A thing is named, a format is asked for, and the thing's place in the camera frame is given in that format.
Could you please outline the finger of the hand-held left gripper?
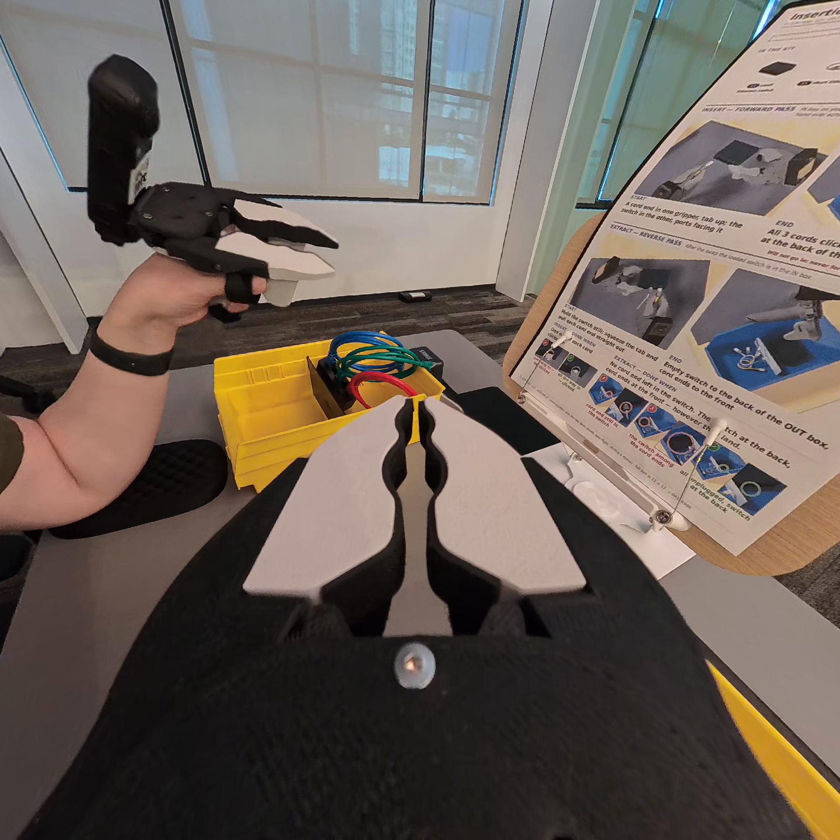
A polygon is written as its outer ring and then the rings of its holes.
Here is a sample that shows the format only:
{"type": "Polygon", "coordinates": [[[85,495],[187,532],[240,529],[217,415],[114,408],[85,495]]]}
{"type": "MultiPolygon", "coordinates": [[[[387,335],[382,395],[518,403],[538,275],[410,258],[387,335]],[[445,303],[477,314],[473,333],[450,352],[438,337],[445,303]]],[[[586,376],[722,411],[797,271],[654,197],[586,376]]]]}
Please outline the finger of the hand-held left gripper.
{"type": "Polygon", "coordinates": [[[228,225],[227,253],[306,253],[313,248],[338,249],[338,240],[310,220],[258,196],[224,196],[228,225]]]}
{"type": "Polygon", "coordinates": [[[272,245],[251,235],[229,235],[217,241],[217,266],[226,275],[228,299],[255,295],[253,278],[266,280],[262,296],[271,305],[291,305],[298,284],[327,279],[335,269],[322,257],[288,245],[272,245]]]}

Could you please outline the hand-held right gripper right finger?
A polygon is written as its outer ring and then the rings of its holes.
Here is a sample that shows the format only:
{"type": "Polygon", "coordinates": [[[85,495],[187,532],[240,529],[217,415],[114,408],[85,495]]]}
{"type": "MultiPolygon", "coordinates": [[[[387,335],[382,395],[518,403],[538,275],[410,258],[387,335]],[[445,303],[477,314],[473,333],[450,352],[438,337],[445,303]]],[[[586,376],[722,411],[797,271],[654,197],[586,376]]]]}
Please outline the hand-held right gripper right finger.
{"type": "Polygon", "coordinates": [[[585,576],[522,457],[437,400],[418,407],[425,450],[427,578],[453,635],[477,635],[498,604],[583,592],[585,576]]]}

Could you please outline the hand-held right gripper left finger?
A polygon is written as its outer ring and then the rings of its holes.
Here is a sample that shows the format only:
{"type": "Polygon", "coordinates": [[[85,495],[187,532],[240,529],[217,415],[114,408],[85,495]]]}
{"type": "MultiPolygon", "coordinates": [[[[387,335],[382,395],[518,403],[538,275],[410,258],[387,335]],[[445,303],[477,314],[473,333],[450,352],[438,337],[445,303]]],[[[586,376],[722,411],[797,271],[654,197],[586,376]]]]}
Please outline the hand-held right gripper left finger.
{"type": "Polygon", "coordinates": [[[356,634],[382,634],[405,576],[397,491],[414,409],[393,397],[313,452],[245,577],[246,593],[333,606],[356,634]]]}

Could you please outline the black ethernet switch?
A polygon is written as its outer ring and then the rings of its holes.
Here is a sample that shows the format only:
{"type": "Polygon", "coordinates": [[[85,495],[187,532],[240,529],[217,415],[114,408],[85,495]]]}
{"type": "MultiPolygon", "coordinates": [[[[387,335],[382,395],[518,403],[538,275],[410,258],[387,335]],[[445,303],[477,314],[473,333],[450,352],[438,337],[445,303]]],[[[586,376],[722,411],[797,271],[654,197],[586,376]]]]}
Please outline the black ethernet switch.
{"type": "Polygon", "coordinates": [[[350,413],[351,409],[359,403],[359,399],[349,390],[349,383],[339,378],[335,371],[334,363],[331,363],[328,358],[324,357],[320,359],[317,366],[318,371],[331,391],[335,407],[335,417],[350,413]]]}

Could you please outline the yellow plastic bin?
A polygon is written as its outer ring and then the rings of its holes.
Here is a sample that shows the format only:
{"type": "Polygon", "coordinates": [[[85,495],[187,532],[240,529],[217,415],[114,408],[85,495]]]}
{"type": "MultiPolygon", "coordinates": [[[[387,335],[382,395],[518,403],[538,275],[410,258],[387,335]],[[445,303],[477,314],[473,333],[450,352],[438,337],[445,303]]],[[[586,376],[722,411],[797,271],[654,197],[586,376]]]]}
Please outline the yellow plastic bin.
{"type": "Polygon", "coordinates": [[[839,792],[780,729],[707,660],[729,713],[765,772],[812,836],[839,838],[839,792]]]}
{"type": "Polygon", "coordinates": [[[239,489],[266,489],[287,467],[353,420],[393,397],[415,405],[445,394],[400,339],[384,332],[352,330],[330,341],[244,353],[215,360],[214,394],[225,447],[239,489]],[[359,403],[327,419],[314,399],[307,357],[324,357],[359,403]]]}

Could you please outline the person's left hand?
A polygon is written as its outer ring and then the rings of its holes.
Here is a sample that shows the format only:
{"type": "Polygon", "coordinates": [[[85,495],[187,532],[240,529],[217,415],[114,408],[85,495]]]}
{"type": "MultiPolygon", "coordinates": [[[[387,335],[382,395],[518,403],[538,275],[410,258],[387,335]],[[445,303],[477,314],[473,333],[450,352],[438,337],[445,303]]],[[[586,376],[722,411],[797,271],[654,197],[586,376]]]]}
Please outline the person's left hand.
{"type": "Polygon", "coordinates": [[[221,301],[239,313],[225,292],[225,276],[195,270],[186,262],[154,253],[137,267],[115,294],[97,328],[97,335],[116,350],[156,355],[174,348],[179,328],[207,315],[221,301]]]}

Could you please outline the white stand base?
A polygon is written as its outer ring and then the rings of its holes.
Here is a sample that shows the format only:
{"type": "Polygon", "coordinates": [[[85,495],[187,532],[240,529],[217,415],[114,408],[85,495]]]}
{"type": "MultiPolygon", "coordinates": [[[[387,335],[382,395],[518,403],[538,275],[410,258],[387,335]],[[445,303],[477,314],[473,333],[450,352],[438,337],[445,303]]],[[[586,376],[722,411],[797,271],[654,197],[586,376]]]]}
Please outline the white stand base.
{"type": "Polygon", "coordinates": [[[657,580],[695,556],[672,531],[655,531],[646,510],[563,444],[529,456],[618,534],[657,580]]]}

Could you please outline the large clear window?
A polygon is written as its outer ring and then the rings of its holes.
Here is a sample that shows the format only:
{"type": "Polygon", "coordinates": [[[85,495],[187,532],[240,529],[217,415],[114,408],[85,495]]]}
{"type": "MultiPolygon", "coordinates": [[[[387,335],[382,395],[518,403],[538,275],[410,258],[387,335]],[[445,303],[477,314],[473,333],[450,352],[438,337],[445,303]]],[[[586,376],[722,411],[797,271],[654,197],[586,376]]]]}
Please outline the large clear window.
{"type": "Polygon", "coordinates": [[[269,197],[489,204],[522,2],[11,1],[2,51],[63,186],[92,69],[159,87],[150,178],[269,197]]]}

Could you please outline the black bin divider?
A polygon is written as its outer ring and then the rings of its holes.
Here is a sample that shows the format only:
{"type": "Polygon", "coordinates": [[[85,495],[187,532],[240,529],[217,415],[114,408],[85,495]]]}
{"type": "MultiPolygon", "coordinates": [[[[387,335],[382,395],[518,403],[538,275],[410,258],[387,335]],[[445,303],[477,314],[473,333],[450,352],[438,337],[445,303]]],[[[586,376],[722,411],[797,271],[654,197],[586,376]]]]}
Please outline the black bin divider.
{"type": "Polygon", "coordinates": [[[335,417],[335,407],[329,386],[322,378],[317,364],[313,363],[309,356],[307,357],[307,365],[313,397],[324,416],[327,419],[333,419],[335,417]]]}

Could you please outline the black foam pad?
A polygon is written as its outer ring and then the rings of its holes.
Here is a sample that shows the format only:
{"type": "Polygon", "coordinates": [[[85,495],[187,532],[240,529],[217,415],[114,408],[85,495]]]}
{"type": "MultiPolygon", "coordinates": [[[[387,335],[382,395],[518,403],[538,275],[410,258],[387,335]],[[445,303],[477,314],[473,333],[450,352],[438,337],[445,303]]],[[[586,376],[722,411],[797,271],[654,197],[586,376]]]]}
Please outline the black foam pad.
{"type": "Polygon", "coordinates": [[[219,444],[206,439],[159,444],[117,499],[49,533],[64,540],[91,539],[180,516],[213,501],[227,481],[228,459],[219,444]]]}

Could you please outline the black wristband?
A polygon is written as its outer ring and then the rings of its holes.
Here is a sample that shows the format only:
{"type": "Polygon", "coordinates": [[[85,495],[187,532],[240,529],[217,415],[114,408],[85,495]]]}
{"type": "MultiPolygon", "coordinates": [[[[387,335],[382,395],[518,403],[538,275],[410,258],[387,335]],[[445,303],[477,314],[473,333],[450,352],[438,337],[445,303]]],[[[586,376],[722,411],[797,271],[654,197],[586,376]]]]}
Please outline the black wristband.
{"type": "Polygon", "coordinates": [[[99,334],[99,327],[92,331],[88,344],[89,354],[108,367],[147,378],[158,378],[169,373],[174,350],[174,341],[167,351],[160,353],[122,350],[104,340],[99,334]]]}

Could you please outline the black chair part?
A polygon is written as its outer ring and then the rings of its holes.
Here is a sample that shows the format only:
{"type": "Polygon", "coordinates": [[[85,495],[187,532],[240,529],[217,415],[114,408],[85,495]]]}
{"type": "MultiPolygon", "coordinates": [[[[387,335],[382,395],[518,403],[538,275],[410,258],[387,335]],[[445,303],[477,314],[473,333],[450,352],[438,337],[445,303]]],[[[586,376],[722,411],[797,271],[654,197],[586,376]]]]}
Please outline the black chair part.
{"type": "Polygon", "coordinates": [[[50,390],[39,390],[4,375],[1,375],[1,394],[18,399],[25,411],[34,415],[41,414],[57,400],[56,395],[50,390]]]}

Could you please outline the instruction sheet on board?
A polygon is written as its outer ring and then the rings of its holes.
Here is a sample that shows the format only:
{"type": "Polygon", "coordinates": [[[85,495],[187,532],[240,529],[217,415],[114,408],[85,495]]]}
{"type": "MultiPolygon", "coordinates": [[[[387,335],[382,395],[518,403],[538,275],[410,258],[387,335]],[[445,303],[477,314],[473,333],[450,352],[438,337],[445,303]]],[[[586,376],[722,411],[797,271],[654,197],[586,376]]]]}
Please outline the instruction sheet on board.
{"type": "Polygon", "coordinates": [[[641,487],[623,467],[608,458],[602,448],[585,437],[573,434],[561,417],[531,394],[525,385],[511,378],[604,216],[604,213],[597,213],[587,220],[564,248],[506,352],[502,363],[503,389],[527,414],[559,439],[560,451],[568,456],[565,469],[573,487],[580,482],[575,477],[573,466],[587,464],[590,471],[584,474],[584,481],[596,476],[600,493],[611,498],[613,504],[617,504],[619,498],[625,498],[640,509],[642,528],[638,528],[634,521],[620,521],[621,515],[617,512],[606,514],[602,502],[596,505],[595,513],[621,536],[635,533],[638,540],[631,542],[631,546],[642,547],[644,560],[648,559],[650,550],[655,546],[654,534],[667,533],[694,554],[727,571],[776,576],[801,569],[838,543],[838,477],[827,482],[747,549],[734,554],[641,487]]]}

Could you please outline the instruction poster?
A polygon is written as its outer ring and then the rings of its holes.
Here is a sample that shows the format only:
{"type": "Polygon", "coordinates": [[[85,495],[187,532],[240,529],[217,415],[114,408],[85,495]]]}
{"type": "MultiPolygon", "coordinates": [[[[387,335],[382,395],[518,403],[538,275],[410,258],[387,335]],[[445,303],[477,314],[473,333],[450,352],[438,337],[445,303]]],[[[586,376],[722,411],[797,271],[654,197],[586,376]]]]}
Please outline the instruction poster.
{"type": "Polygon", "coordinates": [[[734,554],[838,477],[838,21],[793,3],[742,49],[511,375],[734,554]]]}

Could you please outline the green tinted window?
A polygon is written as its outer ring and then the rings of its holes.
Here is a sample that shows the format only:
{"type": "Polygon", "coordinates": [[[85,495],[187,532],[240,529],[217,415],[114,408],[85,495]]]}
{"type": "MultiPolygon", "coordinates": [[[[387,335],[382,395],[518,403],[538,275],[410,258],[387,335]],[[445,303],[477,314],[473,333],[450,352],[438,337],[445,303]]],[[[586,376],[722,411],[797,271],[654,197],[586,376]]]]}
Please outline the green tinted window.
{"type": "Polygon", "coordinates": [[[575,208],[607,209],[651,150],[764,28],[779,2],[636,2],[575,208]]]}

